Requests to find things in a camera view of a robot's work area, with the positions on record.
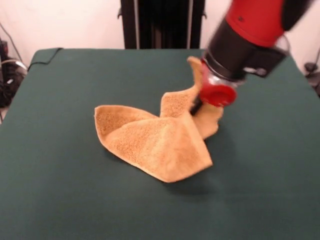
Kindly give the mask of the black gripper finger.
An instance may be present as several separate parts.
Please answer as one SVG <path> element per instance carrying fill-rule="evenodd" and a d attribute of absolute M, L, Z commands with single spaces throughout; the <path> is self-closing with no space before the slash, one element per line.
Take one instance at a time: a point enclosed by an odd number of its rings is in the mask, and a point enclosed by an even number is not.
<path fill-rule="evenodd" d="M 192 106 L 189 110 L 190 114 L 192 116 L 194 116 L 199 110 L 200 108 L 202 107 L 203 105 L 203 102 L 200 100 L 200 99 L 195 99 L 193 102 L 192 102 Z"/>

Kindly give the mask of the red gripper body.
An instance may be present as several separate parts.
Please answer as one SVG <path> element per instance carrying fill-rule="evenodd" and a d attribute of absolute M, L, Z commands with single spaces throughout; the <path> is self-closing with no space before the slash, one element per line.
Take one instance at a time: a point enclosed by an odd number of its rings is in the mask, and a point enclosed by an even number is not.
<path fill-rule="evenodd" d="M 201 89 L 200 100 L 215 107 L 231 105 L 237 98 L 236 84 L 215 75 L 201 59 Z"/>

